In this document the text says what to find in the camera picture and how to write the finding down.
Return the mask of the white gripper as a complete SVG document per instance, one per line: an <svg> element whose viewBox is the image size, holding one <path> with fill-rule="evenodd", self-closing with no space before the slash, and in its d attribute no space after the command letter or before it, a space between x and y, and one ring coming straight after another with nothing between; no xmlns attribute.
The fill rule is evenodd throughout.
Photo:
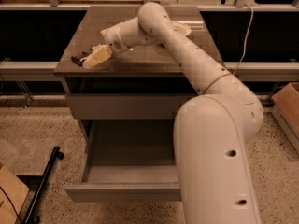
<svg viewBox="0 0 299 224"><path fill-rule="evenodd" d="M90 48L92 51L92 57L89 60L91 66L84 67L86 69L93 68L99 63L110 59L112 56L112 51L121 53L129 49L121 37L121 26L119 24L102 30L101 35L103 36L106 45L98 44Z"/></svg>

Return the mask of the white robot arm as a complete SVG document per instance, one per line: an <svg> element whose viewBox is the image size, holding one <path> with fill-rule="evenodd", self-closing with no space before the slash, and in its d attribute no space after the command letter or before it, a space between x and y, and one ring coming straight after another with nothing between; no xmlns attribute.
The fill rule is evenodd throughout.
<svg viewBox="0 0 299 224"><path fill-rule="evenodd" d="M157 3L148 2L136 18L102 35L104 44L84 58L84 67L158 43L197 92L177 113L173 134L186 224L262 224L245 150L263 122L257 96L179 32Z"/></svg>

